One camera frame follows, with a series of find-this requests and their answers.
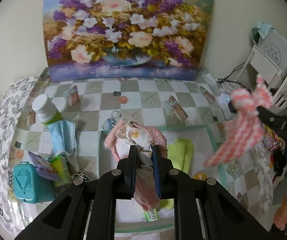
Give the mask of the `pink white chevron cloth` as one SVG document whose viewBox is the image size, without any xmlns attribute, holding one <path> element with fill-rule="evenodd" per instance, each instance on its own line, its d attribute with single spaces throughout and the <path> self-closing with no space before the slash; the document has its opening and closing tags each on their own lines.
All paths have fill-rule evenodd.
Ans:
<svg viewBox="0 0 287 240">
<path fill-rule="evenodd" d="M 207 167 L 229 163 L 241 157 L 265 136 L 257 108 L 269 109 L 273 106 L 273 100 L 263 77 L 257 74 L 256 88 L 251 93 L 240 88 L 231 93 L 231 99 L 237 115 L 224 123 L 226 140 L 216 153 L 205 161 Z"/>
</svg>

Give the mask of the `pink beige scrunchie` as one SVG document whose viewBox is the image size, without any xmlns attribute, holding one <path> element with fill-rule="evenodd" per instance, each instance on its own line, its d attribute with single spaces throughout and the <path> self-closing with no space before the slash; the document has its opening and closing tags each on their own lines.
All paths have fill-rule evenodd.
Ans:
<svg viewBox="0 0 287 240">
<path fill-rule="evenodd" d="M 140 126 L 121 119 L 109 132 L 104 146 L 117 161 L 128 157 L 131 146 L 137 147 L 139 162 L 134 199 L 144 211 L 155 209 L 160 199 L 155 187 L 152 155 L 153 146 L 159 146 L 161 156 L 167 158 L 167 139 L 163 133 L 153 126 Z"/>
</svg>

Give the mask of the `leopard print scrunchie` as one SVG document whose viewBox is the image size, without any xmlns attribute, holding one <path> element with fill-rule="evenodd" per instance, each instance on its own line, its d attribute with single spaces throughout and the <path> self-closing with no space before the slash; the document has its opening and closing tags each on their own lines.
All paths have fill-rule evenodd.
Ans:
<svg viewBox="0 0 287 240">
<path fill-rule="evenodd" d="M 93 180 L 92 178 L 90 178 L 90 176 L 88 176 L 84 172 L 75 173 L 71 175 L 71 180 L 74 181 L 75 179 L 82 179 L 85 182 L 90 182 Z"/>
</svg>

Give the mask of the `green tissue pack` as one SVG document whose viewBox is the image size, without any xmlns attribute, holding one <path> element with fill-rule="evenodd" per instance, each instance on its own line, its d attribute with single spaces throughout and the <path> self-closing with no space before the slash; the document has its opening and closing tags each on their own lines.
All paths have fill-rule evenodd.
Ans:
<svg viewBox="0 0 287 240">
<path fill-rule="evenodd" d="M 71 183 L 71 176 L 67 161 L 63 156 L 56 156 L 50 161 L 52 168 L 58 173 L 59 181 L 54 182 L 55 187 L 60 187 Z"/>
</svg>

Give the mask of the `light blue face mask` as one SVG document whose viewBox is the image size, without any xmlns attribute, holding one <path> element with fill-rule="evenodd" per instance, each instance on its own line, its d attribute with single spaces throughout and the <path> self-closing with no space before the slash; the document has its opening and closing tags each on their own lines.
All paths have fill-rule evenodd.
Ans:
<svg viewBox="0 0 287 240">
<path fill-rule="evenodd" d="M 53 156 L 75 154 L 77 148 L 76 124 L 68 120 L 60 120 L 48 125 L 51 136 Z"/>
</svg>

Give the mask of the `white power strip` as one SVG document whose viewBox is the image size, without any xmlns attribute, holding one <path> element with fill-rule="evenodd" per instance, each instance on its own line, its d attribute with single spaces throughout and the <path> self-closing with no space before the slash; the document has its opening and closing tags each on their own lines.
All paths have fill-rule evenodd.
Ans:
<svg viewBox="0 0 287 240">
<path fill-rule="evenodd" d="M 223 112 L 225 120 L 232 119 L 233 114 L 229 109 L 230 96 L 228 94 L 221 93 L 220 95 L 216 96 L 216 100 Z"/>
</svg>

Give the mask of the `small green gum box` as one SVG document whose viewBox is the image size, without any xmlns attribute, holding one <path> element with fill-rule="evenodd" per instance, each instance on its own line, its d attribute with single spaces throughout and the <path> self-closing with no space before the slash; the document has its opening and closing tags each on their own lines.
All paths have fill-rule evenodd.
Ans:
<svg viewBox="0 0 287 240">
<path fill-rule="evenodd" d="M 144 211 L 144 217 L 148 222 L 159 220 L 158 210 L 155 208 L 151 211 Z"/>
</svg>

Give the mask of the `white wooden chair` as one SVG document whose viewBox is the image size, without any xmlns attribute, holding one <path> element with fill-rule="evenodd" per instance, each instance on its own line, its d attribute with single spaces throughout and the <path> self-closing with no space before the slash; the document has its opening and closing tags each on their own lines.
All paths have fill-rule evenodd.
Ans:
<svg viewBox="0 0 287 240">
<path fill-rule="evenodd" d="M 240 73 L 235 78 L 235 82 L 239 80 L 248 65 L 251 65 L 256 72 L 263 77 L 268 85 L 268 90 L 271 90 L 272 87 L 276 85 L 283 74 L 282 69 L 271 58 L 264 54 L 258 46 L 254 45 L 252 46 L 250 54 L 244 62 Z M 282 112 L 287 107 L 287 74 L 283 77 L 282 83 L 272 96 L 272 100 L 274 105 L 270 110 L 275 114 Z"/>
</svg>

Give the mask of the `yellow snack packet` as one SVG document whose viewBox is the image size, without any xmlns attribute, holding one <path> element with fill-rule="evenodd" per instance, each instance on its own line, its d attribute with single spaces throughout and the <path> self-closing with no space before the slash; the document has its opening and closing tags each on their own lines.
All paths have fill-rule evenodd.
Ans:
<svg viewBox="0 0 287 240">
<path fill-rule="evenodd" d="M 198 172 L 193 176 L 193 179 L 205 181 L 207 179 L 207 175 L 204 172 Z"/>
</svg>

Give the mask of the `white blue cardboard box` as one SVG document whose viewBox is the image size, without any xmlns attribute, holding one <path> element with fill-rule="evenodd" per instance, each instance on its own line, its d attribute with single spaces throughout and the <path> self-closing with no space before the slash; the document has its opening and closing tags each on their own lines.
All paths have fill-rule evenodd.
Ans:
<svg viewBox="0 0 287 240">
<path fill-rule="evenodd" d="M 272 25 L 259 22 L 251 30 L 253 43 L 287 74 L 287 40 Z"/>
</svg>

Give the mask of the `purple cartoon packet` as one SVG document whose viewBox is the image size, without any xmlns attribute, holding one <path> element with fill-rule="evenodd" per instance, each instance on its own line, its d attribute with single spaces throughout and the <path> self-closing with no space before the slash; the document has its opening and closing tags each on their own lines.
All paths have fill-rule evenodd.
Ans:
<svg viewBox="0 0 287 240">
<path fill-rule="evenodd" d="M 33 152 L 29 151 L 28 154 L 33 162 L 33 165 L 35 165 L 39 176 L 52 181 L 60 181 L 60 177 L 51 166 L 51 163 Z"/>
</svg>

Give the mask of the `checkered tablecloth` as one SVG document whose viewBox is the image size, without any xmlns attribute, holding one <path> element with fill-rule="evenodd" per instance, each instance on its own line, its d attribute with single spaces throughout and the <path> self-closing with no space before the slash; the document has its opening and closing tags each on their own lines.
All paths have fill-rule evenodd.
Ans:
<svg viewBox="0 0 287 240">
<path fill-rule="evenodd" d="M 239 159 L 207 168 L 204 160 L 223 141 L 223 112 L 217 91 L 202 75 L 194 81 L 165 79 L 88 79 L 51 82 L 47 71 L 40 77 L 14 82 L 0 103 L 0 226 L 18 235 L 47 203 L 25 204 L 12 189 L 15 165 L 30 161 L 29 152 L 47 158 L 52 151 L 48 129 L 32 115 L 31 104 L 47 94 L 62 116 L 75 123 L 77 149 L 70 158 L 76 172 L 97 179 L 116 167 L 104 147 L 104 122 L 112 116 L 154 126 L 167 142 L 190 139 L 194 157 L 189 174 L 202 172 L 218 180 L 255 218 L 272 205 L 274 187 L 269 153 L 262 144 Z"/>
</svg>

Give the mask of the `teal plastic case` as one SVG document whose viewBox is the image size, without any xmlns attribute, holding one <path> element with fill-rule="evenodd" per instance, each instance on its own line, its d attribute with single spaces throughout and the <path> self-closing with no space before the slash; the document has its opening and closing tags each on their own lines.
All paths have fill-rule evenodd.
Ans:
<svg viewBox="0 0 287 240">
<path fill-rule="evenodd" d="M 15 197 L 24 203 L 52 202 L 55 199 L 54 184 L 38 175 L 35 166 L 21 162 L 13 168 Z"/>
</svg>

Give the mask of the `white green pill bottle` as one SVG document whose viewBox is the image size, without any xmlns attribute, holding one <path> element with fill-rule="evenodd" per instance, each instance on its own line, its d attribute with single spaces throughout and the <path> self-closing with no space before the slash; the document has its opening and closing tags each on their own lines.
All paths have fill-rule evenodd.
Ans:
<svg viewBox="0 0 287 240">
<path fill-rule="evenodd" d="M 32 103 L 32 110 L 44 125 L 63 120 L 61 113 L 47 94 L 41 94 L 35 98 Z"/>
</svg>

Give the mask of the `floral painting canvas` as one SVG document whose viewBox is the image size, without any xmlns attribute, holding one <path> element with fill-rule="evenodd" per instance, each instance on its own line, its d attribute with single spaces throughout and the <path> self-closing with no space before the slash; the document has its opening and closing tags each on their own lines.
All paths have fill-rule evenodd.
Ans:
<svg viewBox="0 0 287 240">
<path fill-rule="evenodd" d="M 52 81 L 194 80 L 213 0 L 44 0 Z"/>
</svg>

